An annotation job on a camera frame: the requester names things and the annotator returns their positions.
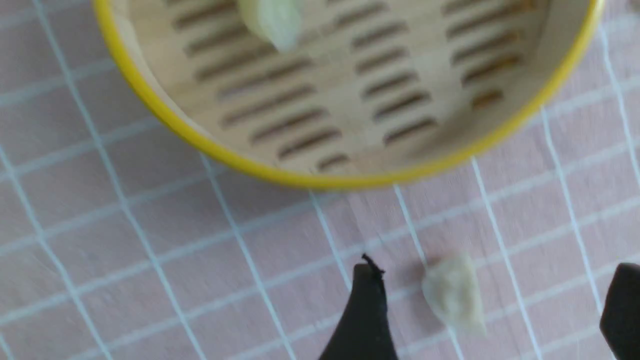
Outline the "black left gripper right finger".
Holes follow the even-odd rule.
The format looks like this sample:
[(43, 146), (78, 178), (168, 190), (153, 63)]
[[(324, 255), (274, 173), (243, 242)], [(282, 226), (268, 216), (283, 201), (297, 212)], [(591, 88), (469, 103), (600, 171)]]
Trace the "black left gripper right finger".
[(606, 292), (599, 330), (617, 360), (640, 358), (640, 265), (617, 265)]

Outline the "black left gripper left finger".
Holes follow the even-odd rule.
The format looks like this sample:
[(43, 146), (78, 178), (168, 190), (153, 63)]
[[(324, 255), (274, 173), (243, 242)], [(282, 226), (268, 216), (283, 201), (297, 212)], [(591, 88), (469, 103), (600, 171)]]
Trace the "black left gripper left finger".
[(366, 253), (353, 267), (350, 296), (321, 360), (397, 360), (384, 269)]

